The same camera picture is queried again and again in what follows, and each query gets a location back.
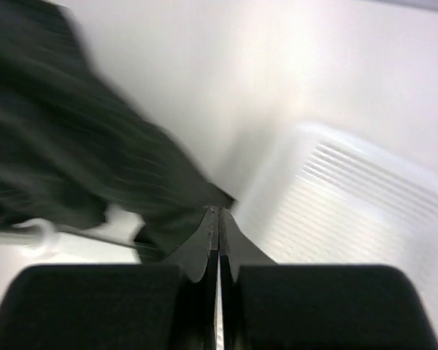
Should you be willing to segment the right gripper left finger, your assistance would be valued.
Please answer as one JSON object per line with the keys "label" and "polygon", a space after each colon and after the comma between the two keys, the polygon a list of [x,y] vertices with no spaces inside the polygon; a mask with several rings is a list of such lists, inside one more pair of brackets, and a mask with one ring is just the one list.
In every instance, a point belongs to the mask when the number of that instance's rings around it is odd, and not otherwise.
{"label": "right gripper left finger", "polygon": [[162,262],[26,268],[0,304],[0,349],[214,349],[218,214]]}

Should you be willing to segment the black pinstriped shirt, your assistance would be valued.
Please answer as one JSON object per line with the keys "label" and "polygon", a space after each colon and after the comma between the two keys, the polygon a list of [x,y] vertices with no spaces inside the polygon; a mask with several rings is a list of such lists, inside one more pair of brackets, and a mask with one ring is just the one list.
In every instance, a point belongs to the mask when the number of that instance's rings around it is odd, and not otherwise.
{"label": "black pinstriped shirt", "polygon": [[0,223],[87,230],[116,205],[168,256],[232,203],[93,70],[63,7],[0,1]]}

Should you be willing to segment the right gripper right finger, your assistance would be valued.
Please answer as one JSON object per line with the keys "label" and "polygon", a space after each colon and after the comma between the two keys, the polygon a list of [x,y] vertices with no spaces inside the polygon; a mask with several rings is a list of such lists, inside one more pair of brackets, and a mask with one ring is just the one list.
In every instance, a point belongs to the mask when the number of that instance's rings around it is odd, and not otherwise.
{"label": "right gripper right finger", "polygon": [[438,349],[412,282],[389,265],[283,264],[218,222],[225,349]]}

